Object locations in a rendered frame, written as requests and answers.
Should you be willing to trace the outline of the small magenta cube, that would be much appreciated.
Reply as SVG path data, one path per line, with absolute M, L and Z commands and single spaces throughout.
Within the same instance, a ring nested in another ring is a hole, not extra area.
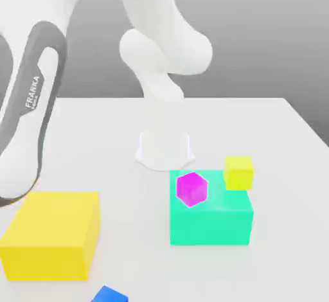
M 176 180 L 176 196 L 186 206 L 194 207 L 208 198 L 208 181 L 196 172 L 182 175 Z

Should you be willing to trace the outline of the small yellow-green cube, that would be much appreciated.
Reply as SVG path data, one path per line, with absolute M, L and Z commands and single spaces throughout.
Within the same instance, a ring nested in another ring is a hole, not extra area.
M 251 157 L 226 157 L 224 181 L 227 190 L 251 190 L 254 178 L 254 164 Z

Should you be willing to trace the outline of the small blue cube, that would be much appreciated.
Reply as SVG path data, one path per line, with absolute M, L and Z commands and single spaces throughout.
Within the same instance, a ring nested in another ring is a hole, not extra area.
M 129 298 L 104 285 L 93 297 L 91 302 L 129 302 Z

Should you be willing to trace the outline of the large turquoise box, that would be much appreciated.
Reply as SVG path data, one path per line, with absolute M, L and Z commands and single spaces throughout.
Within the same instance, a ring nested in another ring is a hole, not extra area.
M 177 196 L 177 181 L 196 173 L 208 182 L 207 199 L 189 207 Z M 171 245 L 248 245 L 254 211 L 246 191 L 226 189 L 222 170 L 172 170 Z

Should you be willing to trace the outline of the large yellow box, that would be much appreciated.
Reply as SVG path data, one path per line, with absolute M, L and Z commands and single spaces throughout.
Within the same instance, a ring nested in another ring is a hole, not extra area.
M 8 281 L 86 281 L 101 226 L 97 192 L 31 192 L 0 239 Z

